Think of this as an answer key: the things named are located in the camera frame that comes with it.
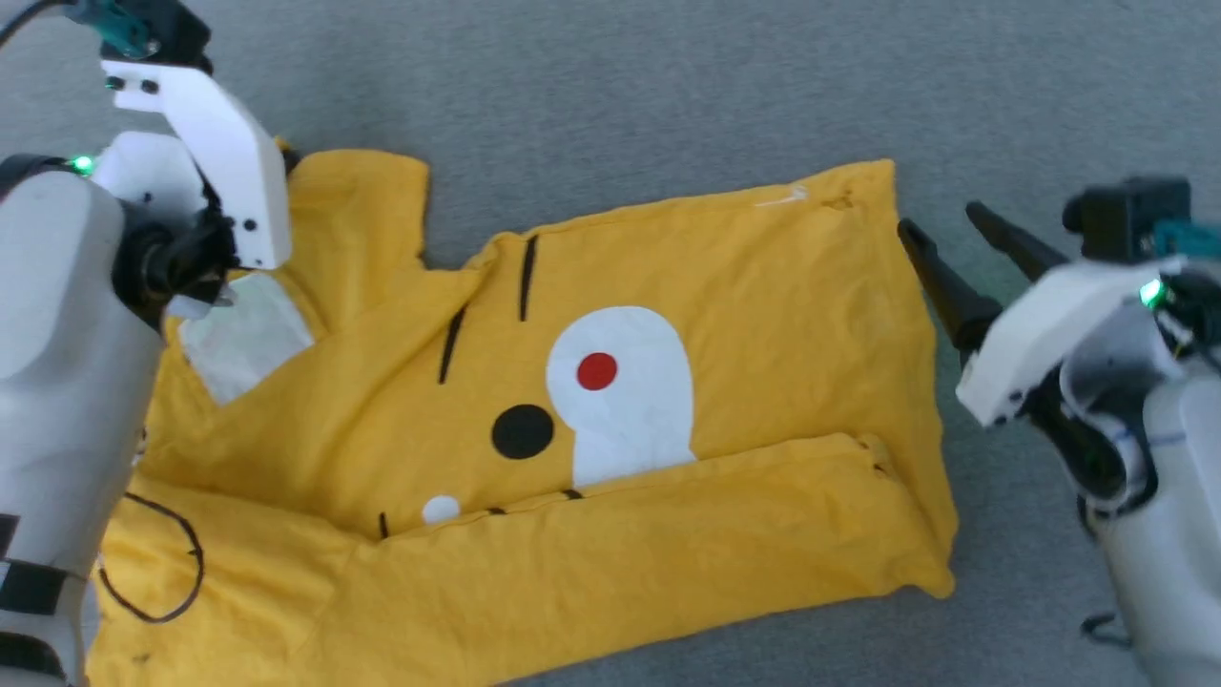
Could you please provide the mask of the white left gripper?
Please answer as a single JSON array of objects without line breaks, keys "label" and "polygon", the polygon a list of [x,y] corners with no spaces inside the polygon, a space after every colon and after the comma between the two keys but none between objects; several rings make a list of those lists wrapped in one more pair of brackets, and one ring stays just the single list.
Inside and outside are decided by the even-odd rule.
[{"label": "white left gripper", "polygon": [[114,105],[160,115],[166,134],[127,131],[99,159],[99,183],[127,210],[118,270],[140,299],[212,304],[233,268],[280,268],[292,253],[288,174],[302,153],[278,143],[197,67],[105,59]]}]

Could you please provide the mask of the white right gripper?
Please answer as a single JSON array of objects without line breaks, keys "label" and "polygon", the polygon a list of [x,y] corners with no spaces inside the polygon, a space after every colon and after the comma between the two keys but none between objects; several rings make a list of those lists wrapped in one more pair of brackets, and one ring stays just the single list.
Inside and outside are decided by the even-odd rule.
[{"label": "white right gripper", "polygon": [[1138,506],[1155,482],[1147,399],[1186,373],[1158,314],[1186,257],[1070,262],[980,201],[965,204],[965,216],[1035,283],[1002,310],[941,260],[915,221],[899,221],[904,253],[965,361],[960,404],[985,427],[1029,419],[1094,511]]}]

